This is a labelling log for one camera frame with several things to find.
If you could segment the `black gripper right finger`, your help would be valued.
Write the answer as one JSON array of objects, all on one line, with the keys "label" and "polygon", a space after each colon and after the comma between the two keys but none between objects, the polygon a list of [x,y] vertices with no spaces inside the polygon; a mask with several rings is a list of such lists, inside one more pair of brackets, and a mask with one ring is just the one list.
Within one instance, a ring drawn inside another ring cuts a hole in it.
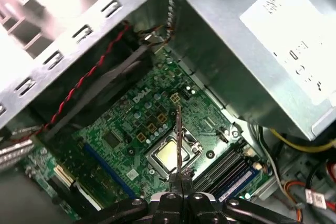
[{"label": "black gripper right finger", "polygon": [[297,223],[239,197],[219,203],[213,195],[195,191],[189,172],[182,172],[182,195],[189,223]]}]

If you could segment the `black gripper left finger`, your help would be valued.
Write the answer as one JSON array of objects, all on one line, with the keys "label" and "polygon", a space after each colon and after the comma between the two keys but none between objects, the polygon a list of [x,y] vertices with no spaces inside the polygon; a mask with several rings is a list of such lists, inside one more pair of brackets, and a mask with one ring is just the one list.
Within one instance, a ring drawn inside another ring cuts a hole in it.
[{"label": "black gripper left finger", "polygon": [[182,174],[169,178],[170,192],[157,193],[147,203],[144,199],[126,199],[91,217],[92,223],[180,223],[183,208]]}]

